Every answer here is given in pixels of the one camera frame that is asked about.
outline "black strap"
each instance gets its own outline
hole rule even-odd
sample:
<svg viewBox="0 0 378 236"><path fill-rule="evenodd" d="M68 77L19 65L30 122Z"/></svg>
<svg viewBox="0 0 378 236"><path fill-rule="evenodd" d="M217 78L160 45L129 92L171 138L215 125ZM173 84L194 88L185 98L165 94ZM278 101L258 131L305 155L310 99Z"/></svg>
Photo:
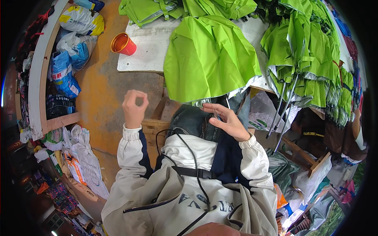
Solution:
<svg viewBox="0 0 378 236"><path fill-rule="evenodd" d="M172 166L172 168L180 175L197 177L196 169L176 167L176 166ZM212 171L208 171L204 169L198 169L198 177L202 179L216 179L216 176Z"/></svg>

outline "jacket zipper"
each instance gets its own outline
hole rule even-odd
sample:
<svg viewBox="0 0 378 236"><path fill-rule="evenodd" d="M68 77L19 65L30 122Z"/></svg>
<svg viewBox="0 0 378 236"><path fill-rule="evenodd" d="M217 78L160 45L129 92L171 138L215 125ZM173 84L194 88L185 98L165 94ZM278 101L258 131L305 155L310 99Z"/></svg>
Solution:
<svg viewBox="0 0 378 236"><path fill-rule="evenodd" d="M143 206L139 206L139 207L126 208L126 209L123 210L123 213L131 212L131 211L147 210L147 209L151 209L151 208L154 208L154 207L159 207L161 205L167 204L167 203L175 200L180 194L181 193L177 194L176 196L174 196L170 199L164 200L162 202L151 203L151 204L147 204L147 205L143 205Z"/></svg>

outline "jacket elastic cuff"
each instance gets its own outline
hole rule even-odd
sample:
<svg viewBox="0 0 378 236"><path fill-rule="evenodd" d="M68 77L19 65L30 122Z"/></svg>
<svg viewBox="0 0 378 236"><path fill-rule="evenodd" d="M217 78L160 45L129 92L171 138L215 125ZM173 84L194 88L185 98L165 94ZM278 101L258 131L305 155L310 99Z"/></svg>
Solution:
<svg viewBox="0 0 378 236"><path fill-rule="evenodd" d="M126 123L123 124L123 138L125 140L138 140L139 131L142 129L142 126L136 129L128 129L125 125Z"/></svg>
<svg viewBox="0 0 378 236"><path fill-rule="evenodd" d="M249 132L251 137L247 141L239 142L239 147L241 149L251 148L256 143L256 137Z"/></svg>

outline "person's left hand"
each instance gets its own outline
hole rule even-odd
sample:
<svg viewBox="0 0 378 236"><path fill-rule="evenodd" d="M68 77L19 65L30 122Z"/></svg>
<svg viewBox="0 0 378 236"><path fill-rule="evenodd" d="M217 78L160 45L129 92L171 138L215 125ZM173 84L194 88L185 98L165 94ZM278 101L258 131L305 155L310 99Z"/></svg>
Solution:
<svg viewBox="0 0 378 236"><path fill-rule="evenodd" d="M141 106L135 104L137 97L143 98L143 104ZM148 103L146 93L134 89L127 91L125 100L122 103L122 108L125 112L125 127L127 129L137 129L141 126Z"/></svg>

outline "person's right hand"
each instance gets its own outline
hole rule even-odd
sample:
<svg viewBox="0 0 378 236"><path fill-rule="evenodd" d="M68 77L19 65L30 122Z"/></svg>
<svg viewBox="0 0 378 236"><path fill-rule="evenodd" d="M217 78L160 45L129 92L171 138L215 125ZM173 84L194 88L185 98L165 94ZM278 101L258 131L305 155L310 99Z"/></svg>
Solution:
<svg viewBox="0 0 378 236"><path fill-rule="evenodd" d="M137 97L143 98L143 104L141 106L135 104ZM134 89L127 91L125 100L122 103L127 129L137 129L141 126L147 106L148 99L146 93Z"/></svg>
<svg viewBox="0 0 378 236"><path fill-rule="evenodd" d="M217 118L210 118L209 122L213 126L223 129L226 133L234 137L238 142L247 141L251 135L245 130L244 126L240 122L233 110L228 109L221 104L204 103L202 104L204 112L214 113L214 110L222 118L222 121Z"/></svg>

